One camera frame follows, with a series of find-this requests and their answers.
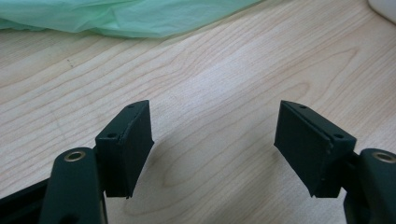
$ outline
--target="black clamp jaw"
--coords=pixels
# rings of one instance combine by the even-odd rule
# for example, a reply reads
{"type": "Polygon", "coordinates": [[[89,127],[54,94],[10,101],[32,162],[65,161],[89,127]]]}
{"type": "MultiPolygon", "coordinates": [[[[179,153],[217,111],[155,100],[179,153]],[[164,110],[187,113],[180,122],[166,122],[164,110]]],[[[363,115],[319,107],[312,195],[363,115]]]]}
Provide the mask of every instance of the black clamp jaw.
{"type": "Polygon", "coordinates": [[[149,101],[127,105],[96,147],[59,155],[50,178],[0,201],[0,223],[105,224],[107,197],[132,197],[154,142],[149,101]]]}
{"type": "Polygon", "coordinates": [[[311,196],[336,198],[341,188],[349,224],[396,223],[396,155],[353,152],[356,138],[305,105],[282,101],[275,146],[311,196]]]}

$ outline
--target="light wood surface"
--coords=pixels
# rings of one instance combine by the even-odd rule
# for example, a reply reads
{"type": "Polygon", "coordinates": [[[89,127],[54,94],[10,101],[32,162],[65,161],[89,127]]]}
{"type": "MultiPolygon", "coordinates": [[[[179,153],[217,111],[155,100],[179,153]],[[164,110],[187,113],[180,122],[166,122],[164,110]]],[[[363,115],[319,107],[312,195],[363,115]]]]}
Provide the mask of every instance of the light wood surface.
{"type": "Polygon", "coordinates": [[[273,146],[280,100],[396,152],[396,26],[364,0],[267,0],[163,39],[0,31],[0,198],[130,103],[156,142],[110,223],[346,223],[273,146]]]}

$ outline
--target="plastic bag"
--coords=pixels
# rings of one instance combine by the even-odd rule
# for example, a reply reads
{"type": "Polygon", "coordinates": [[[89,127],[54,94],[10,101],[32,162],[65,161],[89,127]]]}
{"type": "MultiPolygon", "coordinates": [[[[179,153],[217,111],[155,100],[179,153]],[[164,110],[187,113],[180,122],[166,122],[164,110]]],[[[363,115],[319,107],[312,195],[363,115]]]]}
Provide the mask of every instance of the plastic bag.
{"type": "Polygon", "coordinates": [[[0,0],[0,29],[163,37],[206,25],[259,1],[0,0]]]}

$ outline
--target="hole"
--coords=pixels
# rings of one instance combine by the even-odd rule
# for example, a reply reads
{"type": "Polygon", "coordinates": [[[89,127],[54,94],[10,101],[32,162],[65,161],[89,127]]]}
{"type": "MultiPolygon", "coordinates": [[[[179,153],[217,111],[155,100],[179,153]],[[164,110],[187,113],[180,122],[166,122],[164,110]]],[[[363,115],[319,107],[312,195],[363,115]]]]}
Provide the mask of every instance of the hole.
{"type": "Polygon", "coordinates": [[[115,138],[115,137],[117,137],[117,134],[116,133],[110,133],[110,134],[107,135],[107,137],[115,138]]]}
{"type": "Polygon", "coordinates": [[[76,224],[78,223],[78,216],[68,214],[61,218],[59,224],[76,224]]]}
{"type": "Polygon", "coordinates": [[[336,138],[344,138],[344,136],[341,135],[341,134],[339,134],[339,133],[336,133],[334,136],[335,136],[336,138]]]}
{"type": "Polygon", "coordinates": [[[374,152],[373,156],[380,161],[384,161],[384,162],[388,162],[388,163],[396,162],[396,158],[394,158],[391,155],[384,153],[384,152],[374,152]]]}
{"type": "Polygon", "coordinates": [[[73,152],[70,152],[69,154],[67,154],[64,157],[64,160],[65,161],[79,161],[79,160],[81,160],[84,157],[85,157],[85,152],[83,152],[83,151],[73,151],[73,152]]]}

